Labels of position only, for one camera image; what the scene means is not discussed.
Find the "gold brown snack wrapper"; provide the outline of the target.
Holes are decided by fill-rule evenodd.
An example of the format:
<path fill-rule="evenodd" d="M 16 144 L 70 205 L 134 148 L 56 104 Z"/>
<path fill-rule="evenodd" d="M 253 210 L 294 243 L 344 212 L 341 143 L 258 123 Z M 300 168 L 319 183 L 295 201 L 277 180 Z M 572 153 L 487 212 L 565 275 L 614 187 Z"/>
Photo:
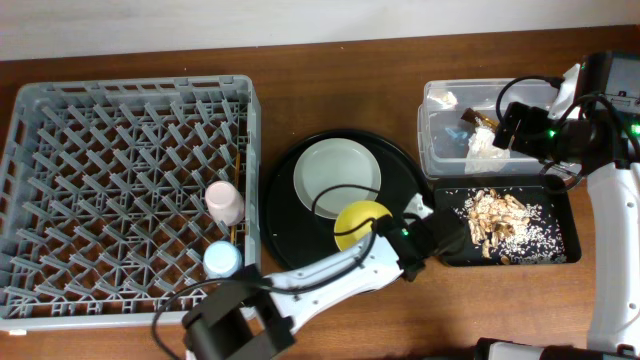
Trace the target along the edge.
<path fill-rule="evenodd" d="M 488 128 L 495 132 L 500 125 L 498 120 L 489 118 L 487 115 L 480 113 L 472 108 L 466 108 L 463 112 L 461 119 L 473 124 L 476 127 Z"/>

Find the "white tissue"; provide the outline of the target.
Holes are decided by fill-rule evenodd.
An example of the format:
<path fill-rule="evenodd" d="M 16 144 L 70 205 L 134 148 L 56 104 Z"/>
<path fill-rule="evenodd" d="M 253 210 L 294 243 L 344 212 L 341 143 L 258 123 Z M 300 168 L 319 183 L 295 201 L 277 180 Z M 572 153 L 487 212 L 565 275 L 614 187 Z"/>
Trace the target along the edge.
<path fill-rule="evenodd" d="M 510 159 L 510 151 L 493 145 L 495 133 L 486 127 L 476 127 L 468 142 L 465 160 L 466 174 L 498 172 Z"/>

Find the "food scraps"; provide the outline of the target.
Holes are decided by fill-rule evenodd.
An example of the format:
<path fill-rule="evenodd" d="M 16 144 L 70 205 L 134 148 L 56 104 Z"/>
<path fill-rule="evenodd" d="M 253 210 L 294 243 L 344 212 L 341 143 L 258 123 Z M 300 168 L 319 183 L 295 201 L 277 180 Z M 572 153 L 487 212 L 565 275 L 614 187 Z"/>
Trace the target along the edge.
<path fill-rule="evenodd" d="M 451 190 L 460 195 L 452 209 L 469 227 L 470 257 L 464 265 L 560 264 L 567 261 L 560 221 L 522 188 Z"/>

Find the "yellow bowl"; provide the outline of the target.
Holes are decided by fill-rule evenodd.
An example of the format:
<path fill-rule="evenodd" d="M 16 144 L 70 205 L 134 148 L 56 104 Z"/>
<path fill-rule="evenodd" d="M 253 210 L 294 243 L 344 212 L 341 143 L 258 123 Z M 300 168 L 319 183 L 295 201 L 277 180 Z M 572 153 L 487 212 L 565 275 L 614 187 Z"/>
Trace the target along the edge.
<path fill-rule="evenodd" d="M 370 200 L 357 201 L 345 207 L 334 223 L 334 240 L 338 249 L 345 251 L 351 248 L 371 231 L 371 222 L 357 228 L 365 220 L 378 219 L 386 215 L 391 215 L 389 209 Z"/>

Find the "pale grey plate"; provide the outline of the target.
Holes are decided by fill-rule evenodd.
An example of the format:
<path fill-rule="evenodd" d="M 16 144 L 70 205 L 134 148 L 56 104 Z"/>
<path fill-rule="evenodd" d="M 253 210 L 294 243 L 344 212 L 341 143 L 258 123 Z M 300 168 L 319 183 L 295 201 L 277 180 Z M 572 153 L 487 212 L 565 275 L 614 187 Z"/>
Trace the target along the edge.
<path fill-rule="evenodd" d="M 336 185 L 359 185 L 381 189 L 382 174 L 374 155 L 360 143 L 345 138 L 329 138 L 303 151 L 293 172 L 296 195 L 311 209 L 314 199 Z M 315 214 L 336 219 L 349 204 L 375 200 L 376 192 L 358 188 L 340 188 L 325 193 L 316 203 Z"/>

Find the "wooden chopstick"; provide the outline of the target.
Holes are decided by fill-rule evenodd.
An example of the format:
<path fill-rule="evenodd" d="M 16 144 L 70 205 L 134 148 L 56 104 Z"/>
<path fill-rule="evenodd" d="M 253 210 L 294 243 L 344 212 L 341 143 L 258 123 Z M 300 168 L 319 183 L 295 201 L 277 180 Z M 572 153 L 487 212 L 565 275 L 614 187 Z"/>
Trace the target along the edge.
<path fill-rule="evenodd" d="M 241 153 L 238 150 L 235 157 L 234 182 L 233 182 L 234 185 L 236 186 L 236 190 L 237 190 L 237 186 L 239 185 L 240 165 L 241 165 Z M 231 235 L 230 235 L 231 244 L 235 246 L 236 240 L 237 240 L 237 224 L 231 226 Z"/>

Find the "pink cup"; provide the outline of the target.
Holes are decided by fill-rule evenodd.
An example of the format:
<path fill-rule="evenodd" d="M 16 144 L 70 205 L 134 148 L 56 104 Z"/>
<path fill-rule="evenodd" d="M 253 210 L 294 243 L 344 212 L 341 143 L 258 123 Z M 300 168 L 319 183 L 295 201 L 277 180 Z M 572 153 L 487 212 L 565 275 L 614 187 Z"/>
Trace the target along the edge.
<path fill-rule="evenodd" d="M 205 191 L 205 203 L 215 222 L 233 226 L 244 219 L 244 199 L 230 182 L 216 181 L 209 185 Z"/>

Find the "blue cup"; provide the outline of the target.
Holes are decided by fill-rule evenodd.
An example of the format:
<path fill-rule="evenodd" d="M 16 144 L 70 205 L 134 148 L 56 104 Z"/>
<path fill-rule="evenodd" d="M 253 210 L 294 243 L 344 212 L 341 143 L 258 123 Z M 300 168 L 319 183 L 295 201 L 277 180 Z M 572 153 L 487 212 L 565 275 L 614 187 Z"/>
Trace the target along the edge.
<path fill-rule="evenodd" d="M 243 265 L 240 251 L 228 241 L 210 244 L 203 255 L 203 268 L 208 279 L 228 278 Z"/>

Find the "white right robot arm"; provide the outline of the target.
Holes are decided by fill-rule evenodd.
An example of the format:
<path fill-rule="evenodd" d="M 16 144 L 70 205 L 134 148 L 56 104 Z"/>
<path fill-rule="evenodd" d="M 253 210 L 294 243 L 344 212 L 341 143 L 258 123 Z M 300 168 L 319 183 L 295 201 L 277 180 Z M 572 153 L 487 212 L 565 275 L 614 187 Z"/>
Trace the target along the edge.
<path fill-rule="evenodd" d="M 482 338 L 479 359 L 636 359 L 639 356 L 639 57 L 587 55 L 547 83 L 559 91 L 548 110 L 498 106 L 495 146 L 551 168 L 580 165 L 596 231 L 596 296 L 584 349 Z"/>

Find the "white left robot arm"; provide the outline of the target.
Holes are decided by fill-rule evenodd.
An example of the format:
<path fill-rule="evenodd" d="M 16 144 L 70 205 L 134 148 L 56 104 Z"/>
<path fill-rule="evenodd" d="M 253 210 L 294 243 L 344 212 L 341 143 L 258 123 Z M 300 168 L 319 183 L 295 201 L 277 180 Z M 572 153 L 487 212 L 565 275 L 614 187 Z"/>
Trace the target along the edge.
<path fill-rule="evenodd" d="M 315 316 L 398 279 L 413 281 L 428 258 L 463 249 L 465 221 L 450 208 L 429 214 L 369 216 L 346 229 L 363 237 L 349 249 L 297 270 L 263 276 L 250 266 L 182 319 L 190 359 L 272 359 Z"/>

